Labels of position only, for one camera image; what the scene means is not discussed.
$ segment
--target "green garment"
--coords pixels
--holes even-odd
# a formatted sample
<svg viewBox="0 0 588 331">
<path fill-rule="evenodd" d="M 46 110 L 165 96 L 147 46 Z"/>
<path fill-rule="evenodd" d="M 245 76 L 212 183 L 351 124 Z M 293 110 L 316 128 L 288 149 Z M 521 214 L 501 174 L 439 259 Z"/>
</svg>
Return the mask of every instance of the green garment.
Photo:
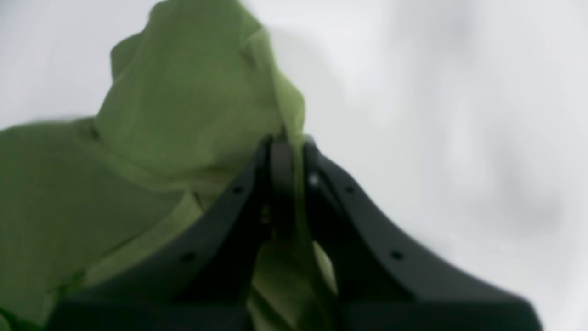
<svg viewBox="0 0 588 331">
<path fill-rule="evenodd" d="M 331 329 L 301 212 L 303 97 L 263 26 L 237 0 L 168 0 L 111 57 L 95 117 L 0 131 L 0 331 L 38 330 L 68 293 L 173 240 L 282 128 L 298 230 L 263 245 L 248 309 L 257 330 Z"/>
</svg>

